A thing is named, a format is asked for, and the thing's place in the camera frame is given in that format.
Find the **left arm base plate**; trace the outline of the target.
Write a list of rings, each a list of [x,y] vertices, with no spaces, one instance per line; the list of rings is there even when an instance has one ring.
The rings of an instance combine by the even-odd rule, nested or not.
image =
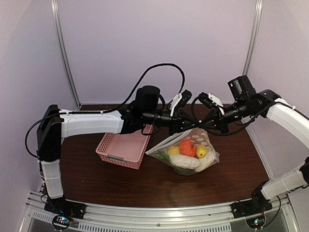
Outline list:
[[[67,201],[64,197],[56,199],[48,198],[44,210],[68,218],[83,219],[86,205],[84,203]]]

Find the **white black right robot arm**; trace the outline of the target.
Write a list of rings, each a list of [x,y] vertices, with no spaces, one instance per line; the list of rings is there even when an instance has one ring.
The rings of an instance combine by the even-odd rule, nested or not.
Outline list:
[[[236,135],[253,126],[258,118],[258,137],[265,136],[265,154],[274,174],[266,183],[253,192],[248,201],[248,210],[258,213],[266,201],[281,194],[304,189],[309,185],[309,118],[278,93],[266,89],[260,92],[252,86],[248,76],[239,76],[228,82],[234,98],[230,105],[223,106],[211,93],[200,93],[191,104],[194,122],[191,128],[204,129],[214,136]]]

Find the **white wrinkled cabbage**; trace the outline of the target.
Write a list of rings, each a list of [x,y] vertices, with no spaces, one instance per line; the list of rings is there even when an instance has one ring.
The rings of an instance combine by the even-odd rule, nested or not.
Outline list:
[[[180,154],[170,155],[169,161],[173,166],[184,169],[195,169],[200,166],[200,161],[197,158]]]

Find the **orange pumpkin with leaf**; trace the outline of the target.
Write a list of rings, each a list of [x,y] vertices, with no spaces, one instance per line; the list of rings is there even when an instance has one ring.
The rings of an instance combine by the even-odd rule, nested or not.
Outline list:
[[[196,147],[193,141],[183,140],[179,145],[181,155],[196,158]]]

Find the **white radish with green leaves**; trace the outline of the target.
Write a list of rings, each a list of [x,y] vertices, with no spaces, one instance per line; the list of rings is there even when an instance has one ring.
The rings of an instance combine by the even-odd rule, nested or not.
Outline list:
[[[179,168],[176,172],[180,175],[193,175],[199,173],[220,161],[218,152],[211,152],[206,157],[199,159],[200,166],[195,169],[182,169]]]

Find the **yellow pear with leaf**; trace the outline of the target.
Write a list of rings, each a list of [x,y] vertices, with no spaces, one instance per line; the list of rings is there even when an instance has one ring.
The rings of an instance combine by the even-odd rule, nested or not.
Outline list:
[[[198,159],[206,157],[208,150],[207,147],[204,145],[197,145],[196,146],[196,156]]]

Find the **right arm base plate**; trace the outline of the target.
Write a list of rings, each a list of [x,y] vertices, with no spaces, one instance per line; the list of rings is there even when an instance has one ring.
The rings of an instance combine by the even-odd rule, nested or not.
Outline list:
[[[258,200],[250,199],[245,201],[235,201],[231,204],[231,211],[234,218],[242,218],[262,214],[273,208],[270,201],[260,203]]]

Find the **clear zip top bag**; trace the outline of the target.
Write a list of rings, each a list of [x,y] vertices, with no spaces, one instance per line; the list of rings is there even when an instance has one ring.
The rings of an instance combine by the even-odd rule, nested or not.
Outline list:
[[[204,129],[174,134],[145,152],[169,165],[180,175],[194,175],[219,163],[220,155]]]

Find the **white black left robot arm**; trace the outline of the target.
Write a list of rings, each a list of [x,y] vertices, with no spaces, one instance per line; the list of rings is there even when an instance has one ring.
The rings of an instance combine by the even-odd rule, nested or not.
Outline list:
[[[112,133],[131,134],[144,130],[146,125],[167,127],[170,134],[194,128],[196,122],[187,114],[178,111],[184,107],[192,94],[185,90],[172,101],[169,110],[158,109],[162,99],[160,89],[154,86],[138,88],[136,97],[126,108],[105,111],[60,110],[50,105],[37,128],[37,151],[34,155],[40,162],[50,206],[60,215],[70,207],[62,188],[60,157],[61,141],[75,135]]]

